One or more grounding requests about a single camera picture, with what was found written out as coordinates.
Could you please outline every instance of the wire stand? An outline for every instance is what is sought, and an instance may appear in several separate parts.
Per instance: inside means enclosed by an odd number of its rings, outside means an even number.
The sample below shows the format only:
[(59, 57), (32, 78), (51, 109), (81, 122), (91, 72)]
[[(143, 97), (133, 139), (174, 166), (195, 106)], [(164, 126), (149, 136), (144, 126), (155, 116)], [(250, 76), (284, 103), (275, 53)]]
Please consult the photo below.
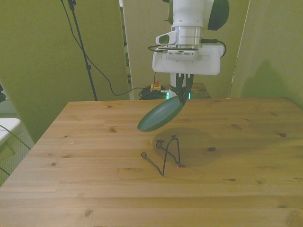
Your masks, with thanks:
[[(179, 161), (177, 161), (176, 157), (175, 157), (173, 154), (171, 154), (171, 153), (169, 152), (169, 145), (170, 145), (170, 143), (171, 143), (172, 141), (174, 141), (174, 140), (177, 141), (178, 159), (179, 159)], [(160, 168), (159, 168), (156, 164), (154, 164), (154, 162), (151, 161), (151, 160), (147, 157), (146, 152), (142, 152), (141, 157), (144, 158), (145, 160), (149, 161), (153, 166), (155, 166), (155, 167), (158, 169), (159, 173), (160, 173), (162, 176), (164, 176), (164, 171), (165, 171), (165, 164), (166, 164), (167, 154), (171, 155), (171, 156), (175, 159), (175, 162), (176, 162), (177, 164), (180, 164), (180, 148), (179, 148), (179, 140), (178, 140), (177, 138), (171, 139), (171, 141), (167, 144), (166, 149), (165, 149), (164, 147), (162, 147), (162, 142), (157, 141), (156, 147), (157, 147), (158, 149), (162, 149), (162, 150), (165, 151), (165, 158), (164, 158), (164, 163), (163, 163), (163, 170), (162, 170), (162, 172), (161, 172)]]

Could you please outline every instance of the white chair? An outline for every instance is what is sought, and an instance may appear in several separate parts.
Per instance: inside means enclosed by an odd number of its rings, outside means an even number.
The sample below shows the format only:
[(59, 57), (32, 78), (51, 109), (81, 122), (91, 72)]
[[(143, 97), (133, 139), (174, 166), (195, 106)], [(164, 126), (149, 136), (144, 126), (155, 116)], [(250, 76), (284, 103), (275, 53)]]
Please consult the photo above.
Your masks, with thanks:
[[(21, 121), (17, 118), (0, 118), (0, 125), (7, 128), (11, 132), (15, 132), (20, 127)], [(4, 128), (0, 127), (0, 146), (6, 143), (8, 148), (13, 154), (15, 154), (14, 149), (6, 142), (6, 140), (11, 136), (11, 134)]]

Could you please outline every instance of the chair leg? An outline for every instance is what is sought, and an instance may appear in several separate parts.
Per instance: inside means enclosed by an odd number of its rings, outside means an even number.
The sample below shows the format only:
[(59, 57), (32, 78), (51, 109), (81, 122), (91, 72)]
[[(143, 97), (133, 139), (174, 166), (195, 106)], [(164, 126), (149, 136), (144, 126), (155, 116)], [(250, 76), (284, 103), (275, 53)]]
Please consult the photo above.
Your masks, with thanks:
[(5, 141), (5, 144), (8, 146), (8, 148), (10, 149), (10, 151), (13, 153), (13, 155), (15, 154), (14, 149)]

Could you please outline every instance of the cable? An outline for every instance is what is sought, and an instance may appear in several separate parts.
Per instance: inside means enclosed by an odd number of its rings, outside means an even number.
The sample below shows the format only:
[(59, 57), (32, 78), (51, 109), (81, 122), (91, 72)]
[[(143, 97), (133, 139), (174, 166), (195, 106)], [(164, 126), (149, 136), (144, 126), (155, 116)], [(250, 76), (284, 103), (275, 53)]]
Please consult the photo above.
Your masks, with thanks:
[(149, 46), (148, 49), (149, 49), (150, 51), (153, 51), (153, 52), (163, 53), (163, 51), (157, 51), (157, 50), (154, 50), (154, 49), (153, 49), (153, 48), (158, 47), (158, 46), (161, 46), (161, 45)]
[[(77, 38), (76, 38), (76, 36), (75, 36), (75, 34), (74, 34), (74, 32), (73, 32), (73, 30), (72, 30), (72, 26), (71, 26), (71, 20), (70, 20), (70, 17), (68, 16), (68, 13), (67, 13), (67, 11), (66, 11), (66, 8), (65, 8), (65, 5), (64, 5), (64, 3), (63, 3), (63, 0), (61, 0), (61, 3), (62, 3), (62, 5), (63, 5), (63, 8), (64, 8), (64, 11), (65, 11), (65, 14), (66, 14), (66, 16), (67, 16), (67, 19), (68, 19), (68, 22), (69, 22), (69, 24), (70, 24), (70, 27), (71, 27), (71, 33), (72, 33), (72, 36), (74, 37), (74, 39), (76, 40), (76, 42), (77, 42), (77, 44), (78, 44), (78, 46), (80, 47), (80, 49), (82, 50), (82, 47), (81, 47), (81, 45), (80, 45), (80, 43), (78, 42), (78, 40), (77, 40)], [(87, 57), (87, 59), (89, 60), (89, 62), (105, 77), (105, 79), (109, 82), (109, 86), (110, 86), (110, 90), (111, 90), (111, 92), (115, 95), (115, 96), (121, 96), (121, 95), (124, 95), (124, 94), (126, 94), (126, 93), (128, 93), (128, 92), (130, 92), (130, 91), (132, 91), (132, 90), (135, 90), (135, 89), (144, 89), (143, 87), (136, 87), (136, 88), (133, 88), (133, 89), (131, 89), (131, 90), (129, 90), (129, 91), (126, 91), (126, 92), (124, 92), (124, 93), (122, 93), (122, 94), (116, 94), (114, 91), (113, 91), (113, 88), (112, 88), (112, 84), (111, 84), (111, 82), (110, 82), (110, 80), (104, 75), (104, 73), (89, 59), (89, 57), (88, 57), (88, 55), (85, 53), (85, 55), (86, 55), (86, 57)]]
[(221, 44), (223, 44), (223, 46), (224, 46), (224, 53), (223, 53), (223, 55), (221, 56), (221, 57), (224, 57), (224, 55), (226, 54), (226, 51), (227, 51), (227, 47), (226, 47), (225, 43), (223, 43), (222, 41), (218, 41), (218, 43), (221, 43)]
[(225, 43), (223, 43), (222, 41), (219, 41), (219, 40), (217, 40), (217, 39), (202, 39), (202, 40), (201, 40), (201, 43), (202, 43), (202, 44), (217, 44), (217, 43), (221, 43), (221, 44), (223, 44), (223, 46), (224, 46), (224, 53), (223, 53), (223, 55), (221, 56), (221, 58), (226, 54), (227, 47), (226, 47)]
[(0, 170), (2, 170), (3, 172), (5, 172), (7, 175), (10, 176), (10, 174), (8, 172), (6, 172), (4, 169), (2, 169), (1, 167), (0, 167)]
[(153, 92), (153, 89), (155, 88), (155, 81), (156, 81), (156, 72), (155, 72), (155, 75), (153, 77), (153, 86), (152, 86), (152, 91)]
[(26, 146), (28, 149), (30, 149), (31, 150), (31, 148), (28, 146), (28, 145), (26, 145), (21, 139), (19, 139), (19, 137), (18, 136), (16, 136), (14, 133), (12, 133), (10, 130), (8, 130), (7, 128), (5, 128), (4, 126), (2, 126), (2, 125), (0, 125), (0, 127), (2, 127), (2, 128), (4, 128), (6, 131), (8, 131), (10, 134), (12, 134), (14, 137), (16, 137), (24, 146)]

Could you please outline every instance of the silver cylinder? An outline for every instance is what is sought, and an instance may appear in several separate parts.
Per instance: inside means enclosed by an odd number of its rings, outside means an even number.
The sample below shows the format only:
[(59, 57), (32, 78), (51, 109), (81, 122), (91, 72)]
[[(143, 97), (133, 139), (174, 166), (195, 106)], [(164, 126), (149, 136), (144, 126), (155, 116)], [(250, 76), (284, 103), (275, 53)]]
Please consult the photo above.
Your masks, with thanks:
[(178, 34), (176, 46), (178, 48), (197, 48), (203, 35), (203, 27), (180, 26), (172, 29)]

